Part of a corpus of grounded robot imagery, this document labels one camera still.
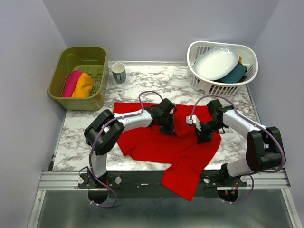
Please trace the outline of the red t shirt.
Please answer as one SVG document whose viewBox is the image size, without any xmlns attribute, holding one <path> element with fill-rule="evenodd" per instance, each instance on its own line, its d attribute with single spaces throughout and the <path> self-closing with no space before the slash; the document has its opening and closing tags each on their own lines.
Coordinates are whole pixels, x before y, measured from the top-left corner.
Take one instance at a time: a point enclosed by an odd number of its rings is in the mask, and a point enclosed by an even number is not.
<svg viewBox="0 0 304 228">
<path fill-rule="evenodd" d="M 117 142 L 123 155 L 133 160 L 170 164 L 161 184 L 188 201 L 193 199 L 200 175 L 221 143 L 219 133 L 213 134 L 211 142 L 197 143 L 193 128 L 186 124 L 186 117 L 193 108 L 192 105 L 177 105 L 174 136 L 163 134 L 153 126 L 126 131 Z"/>
</svg>

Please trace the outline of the white plastic dish basket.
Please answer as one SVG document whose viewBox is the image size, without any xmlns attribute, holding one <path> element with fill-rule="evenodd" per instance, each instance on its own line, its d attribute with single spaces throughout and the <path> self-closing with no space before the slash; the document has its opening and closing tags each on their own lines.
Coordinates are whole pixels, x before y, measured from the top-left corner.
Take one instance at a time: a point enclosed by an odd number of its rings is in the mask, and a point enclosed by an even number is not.
<svg viewBox="0 0 304 228">
<path fill-rule="evenodd" d="M 239 58 L 241 59 L 241 64 L 247 68 L 247 77 L 243 82 L 232 84 L 213 82 L 203 79 L 195 73 L 193 68 L 198 58 L 217 47 L 232 48 L 238 53 Z M 192 42 L 189 45 L 187 50 L 187 66 L 188 82 L 194 90 L 202 90 L 207 95 L 220 95 L 224 97 L 233 96 L 236 94 L 242 86 L 245 86 L 253 81 L 258 72 L 258 60 L 256 54 L 251 48 L 238 44 L 209 42 L 202 40 Z"/>
</svg>

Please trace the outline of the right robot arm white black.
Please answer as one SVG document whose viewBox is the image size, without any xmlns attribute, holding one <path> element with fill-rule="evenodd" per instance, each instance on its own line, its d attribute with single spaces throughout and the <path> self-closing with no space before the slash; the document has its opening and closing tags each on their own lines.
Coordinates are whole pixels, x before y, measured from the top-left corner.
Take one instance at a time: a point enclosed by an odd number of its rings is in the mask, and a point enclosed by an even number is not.
<svg viewBox="0 0 304 228">
<path fill-rule="evenodd" d="M 285 151 L 280 130 L 266 127 L 244 116 L 232 104 L 223 106 L 219 100 L 207 104 L 211 120 L 202 122 L 194 113 L 186 118 L 194 126 L 197 143 L 209 143 L 216 133 L 232 129 L 243 139 L 243 156 L 222 164 L 218 180 L 229 186 L 246 174 L 279 171 L 285 165 Z"/>
</svg>

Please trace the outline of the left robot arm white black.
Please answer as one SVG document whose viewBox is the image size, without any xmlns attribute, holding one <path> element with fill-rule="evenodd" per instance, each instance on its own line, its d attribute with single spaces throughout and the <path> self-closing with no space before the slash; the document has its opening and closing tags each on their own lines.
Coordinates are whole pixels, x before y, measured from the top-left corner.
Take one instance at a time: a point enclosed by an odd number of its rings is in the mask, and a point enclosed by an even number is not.
<svg viewBox="0 0 304 228">
<path fill-rule="evenodd" d="M 102 111 L 84 131 L 85 141 L 91 147 L 89 154 L 89 182 L 96 188 L 105 183 L 107 153 L 112 150 L 122 133 L 138 128 L 158 126 L 160 132 L 174 135 L 174 114 L 177 106 L 164 98 L 159 104 L 144 106 L 128 113 Z"/>
</svg>

